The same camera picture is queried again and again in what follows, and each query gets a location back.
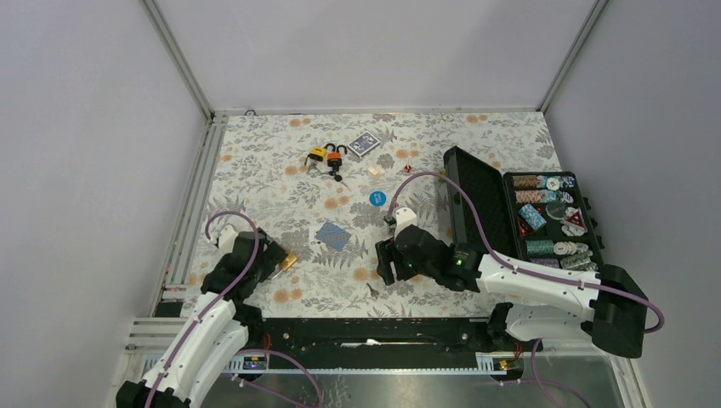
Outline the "brass padlock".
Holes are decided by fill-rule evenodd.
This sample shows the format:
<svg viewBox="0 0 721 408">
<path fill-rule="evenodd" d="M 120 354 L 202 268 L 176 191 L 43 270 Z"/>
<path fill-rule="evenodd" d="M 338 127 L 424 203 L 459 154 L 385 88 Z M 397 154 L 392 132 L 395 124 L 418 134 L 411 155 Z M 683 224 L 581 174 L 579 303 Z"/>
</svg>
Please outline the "brass padlock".
<svg viewBox="0 0 721 408">
<path fill-rule="evenodd" d="M 278 264 L 275 275 L 280 275 L 287 272 L 297 261 L 297 255 L 289 252 L 287 256 Z"/>
</svg>

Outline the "small padlock key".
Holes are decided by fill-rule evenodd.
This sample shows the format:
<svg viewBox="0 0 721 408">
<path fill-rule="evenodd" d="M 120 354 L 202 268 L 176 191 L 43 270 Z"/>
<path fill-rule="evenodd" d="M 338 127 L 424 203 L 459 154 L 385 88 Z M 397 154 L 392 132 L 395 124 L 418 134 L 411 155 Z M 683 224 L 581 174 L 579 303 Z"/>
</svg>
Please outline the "small padlock key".
<svg viewBox="0 0 721 408">
<path fill-rule="evenodd" d="M 370 295 L 373 299 L 378 299 L 379 297 L 379 291 L 374 289 L 369 283 L 366 284 L 367 288 L 369 289 Z"/>
</svg>

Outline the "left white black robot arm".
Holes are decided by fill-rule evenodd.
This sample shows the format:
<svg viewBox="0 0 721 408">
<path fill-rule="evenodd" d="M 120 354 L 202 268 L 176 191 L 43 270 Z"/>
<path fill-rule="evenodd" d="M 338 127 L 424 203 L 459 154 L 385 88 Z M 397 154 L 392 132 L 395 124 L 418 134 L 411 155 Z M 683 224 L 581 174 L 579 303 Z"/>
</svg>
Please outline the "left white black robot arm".
<svg viewBox="0 0 721 408">
<path fill-rule="evenodd" d="M 227 227 L 217 247 L 222 256 L 181 331 L 139 381 L 121 385 L 116 406 L 199 407 L 231 357 L 263 341 L 262 313 L 245 301 L 288 252 L 260 228 Z"/>
</svg>

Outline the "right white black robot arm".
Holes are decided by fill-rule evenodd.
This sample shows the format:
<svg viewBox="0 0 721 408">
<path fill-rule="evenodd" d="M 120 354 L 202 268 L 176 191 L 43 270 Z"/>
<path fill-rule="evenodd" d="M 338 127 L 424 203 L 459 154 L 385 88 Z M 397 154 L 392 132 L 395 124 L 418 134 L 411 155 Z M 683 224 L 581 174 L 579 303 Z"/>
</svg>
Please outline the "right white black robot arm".
<svg viewBox="0 0 721 408">
<path fill-rule="evenodd" d="M 454 292 L 507 296 L 479 336 L 485 351 L 530 349 L 538 339 L 556 339 L 588 340 L 629 359 L 643 353 L 647 298 L 615 265 L 600 272 L 555 269 L 477 244 L 446 244 L 416 225 L 375 248 L 377 272 L 387 285 L 422 275 Z"/>
</svg>

